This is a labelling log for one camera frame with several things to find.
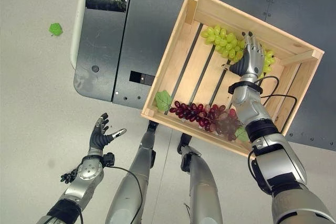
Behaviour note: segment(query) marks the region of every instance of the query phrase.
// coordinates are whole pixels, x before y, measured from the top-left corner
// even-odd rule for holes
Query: red grapes
[[[226,111],[225,105],[213,104],[187,105],[178,101],[174,102],[175,108],[170,108],[169,112],[175,113],[178,118],[185,118],[190,122],[196,121],[200,127],[209,132],[217,132],[224,135],[230,141],[237,139],[235,133],[242,123],[238,120],[235,109]]]

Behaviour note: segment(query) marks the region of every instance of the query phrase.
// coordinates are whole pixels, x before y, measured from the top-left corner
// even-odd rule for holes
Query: metal plate
[[[255,17],[267,0],[221,0]],[[141,109],[149,86],[129,81],[131,71],[155,75],[183,0],[130,0],[113,103]]]
[[[273,1],[268,23],[325,51],[287,139],[336,151],[336,0]]]
[[[81,95],[111,101],[126,19],[124,3],[117,11],[85,9],[74,77]],[[110,1],[108,6],[115,9]]]

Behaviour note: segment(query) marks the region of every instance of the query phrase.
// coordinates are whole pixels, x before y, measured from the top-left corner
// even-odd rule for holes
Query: green leaf
[[[236,137],[238,139],[240,139],[241,141],[243,142],[248,142],[250,141],[250,139],[248,138],[248,135],[247,135],[247,132],[245,131],[245,128],[243,126],[239,127],[237,130],[236,130],[236,133],[235,133]]]
[[[155,94],[155,100],[158,109],[161,111],[166,111],[170,108],[170,104],[172,104],[173,98],[171,98],[166,90],[163,90]]]

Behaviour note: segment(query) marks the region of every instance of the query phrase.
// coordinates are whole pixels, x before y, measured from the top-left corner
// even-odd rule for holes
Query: white plastic part
[[[76,62],[77,62],[80,34],[82,31],[84,10],[85,10],[85,0],[78,0],[76,16],[75,16],[75,24],[73,25],[74,31],[72,33],[72,41],[71,41],[71,47],[70,47],[70,62],[71,62],[73,69],[76,69]]]

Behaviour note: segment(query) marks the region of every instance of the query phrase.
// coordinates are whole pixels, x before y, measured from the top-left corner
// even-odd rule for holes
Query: robotic arm
[[[104,177],[103,168],[106,165],[114,164],[112,153],[103,155],[104,146],[126,132],[126,129],[121,129],[111,135],[104,135],[109,128],[105,127],[109,122],[107,118],[106,113],[98,118],[91,134],[88,155],[82,159],[78,166],[75,180],[37,224],[73,224],[78,216],[82,218],[81,212],[91,200],[96,186]]]
[[[258,186],[272,195],[274,224],[336,223],[323,202],[306,187],[306,171],[285,137],[260,102],[264,50],[255,36],[243,33],[246,47],[241,61],[223,65],[241,76],[229,87],[239,120],[244,124],[256,158],[252,168]]]

